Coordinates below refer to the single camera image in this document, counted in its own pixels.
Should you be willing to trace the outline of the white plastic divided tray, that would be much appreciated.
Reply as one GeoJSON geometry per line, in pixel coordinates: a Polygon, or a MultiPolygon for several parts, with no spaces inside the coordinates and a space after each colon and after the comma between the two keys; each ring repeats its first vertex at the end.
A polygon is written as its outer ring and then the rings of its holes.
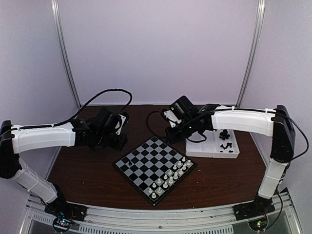
{"type": "MultiPolygon", "coordinates": [[[[233,153],[220,152],[221,140],[219,139],[219,134],[223,130],[215,131],[205,131],[203,134],[205,136],[205,141],[201,143],[190,142],[189,139],[186,140],[186,155],[193,157],[206,157],[206,158],[237,158],[240,150],[236,137],[233,130],[228,130],[231,135],[231,141],[233,143],[233,153]]],[[[202,137],[198,133],[194,133],[190,139],[200,140],[202,137]]]]}

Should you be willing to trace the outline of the black white chessboard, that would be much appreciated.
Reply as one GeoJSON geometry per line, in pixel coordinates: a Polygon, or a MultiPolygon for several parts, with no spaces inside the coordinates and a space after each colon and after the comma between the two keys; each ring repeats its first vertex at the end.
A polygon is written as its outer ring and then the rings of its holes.
{"type": "Polygon", "coordinates": [[[152,179],[156,179],[156,176],[160,176],[168,169],[172,169],[172,166],[183,157],[189,159],[177,149],[153,136],[115,161],[113,167],[152,206],[156,206],[196,168],[197,164],[190,159],[194,164],[191,169],[156,200],[151,200],[144,192],[145,189],[152,183],[152,179]],[[132,166],[128,166],[129,160],[132,161],[132,166]]]}

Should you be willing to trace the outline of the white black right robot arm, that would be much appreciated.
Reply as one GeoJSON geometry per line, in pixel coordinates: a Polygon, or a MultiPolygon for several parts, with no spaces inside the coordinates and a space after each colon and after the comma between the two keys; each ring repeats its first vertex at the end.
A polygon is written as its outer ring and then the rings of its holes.
{"type": "Polygon", "coordinates": [[[196,132],[225,129],[249,133],[259,150],[262,149],[259,136],[270,138],[272,144],[271,153],[267,156],[267,169],[258,188],[258,198],[250,204],[250,211],[260,215],[268,208],[268,200],[294,159],[295,131],[285,106],[244,109],[206,104],[201,109],[182,109],[175,105],[164,110],[162,116],[170,123],[165,130],[165,138],[170,144],[178,143],[196,132]]]}

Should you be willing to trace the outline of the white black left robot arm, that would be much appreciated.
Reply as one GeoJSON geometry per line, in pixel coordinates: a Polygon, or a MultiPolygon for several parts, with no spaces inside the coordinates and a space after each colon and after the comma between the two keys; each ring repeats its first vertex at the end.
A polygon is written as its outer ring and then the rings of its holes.
{"type": "Polygon", "coordinates": [[[121,151],[127,136],[121,129],[126,116],[118,115],[116,120],[73,119],[65,124],[38,126],[12,125],[9,120],[0,128],[0,176],[11,179],[39,196],[59,216],[70,212],[70,205],[61,190],[29,168],[19,154],[22,152],[50,148],[87,146],[91,150],[110,147],[121,151]]]}

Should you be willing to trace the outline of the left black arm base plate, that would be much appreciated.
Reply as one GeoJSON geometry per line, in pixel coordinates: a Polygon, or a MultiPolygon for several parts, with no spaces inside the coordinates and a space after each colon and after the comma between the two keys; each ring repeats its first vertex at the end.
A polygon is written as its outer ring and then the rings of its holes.
{"type": "Polygon", "coordinates": [[[65,218],[73,221],[84,221],[87,207],[74,203],[68,203],[64,197],[57,197],[51,203],[45,204],[44,211],[58,218],[65,218]]]}

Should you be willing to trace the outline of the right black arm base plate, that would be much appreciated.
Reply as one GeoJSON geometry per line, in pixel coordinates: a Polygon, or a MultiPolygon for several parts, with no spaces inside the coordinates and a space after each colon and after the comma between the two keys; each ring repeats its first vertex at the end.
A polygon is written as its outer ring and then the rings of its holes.
{"type": "Polygon", "coordinates": [[[262,216],[275,211],[272,198],[267,199],[256,195],[254,200],[233,206],[237,221],[262,216]]]}

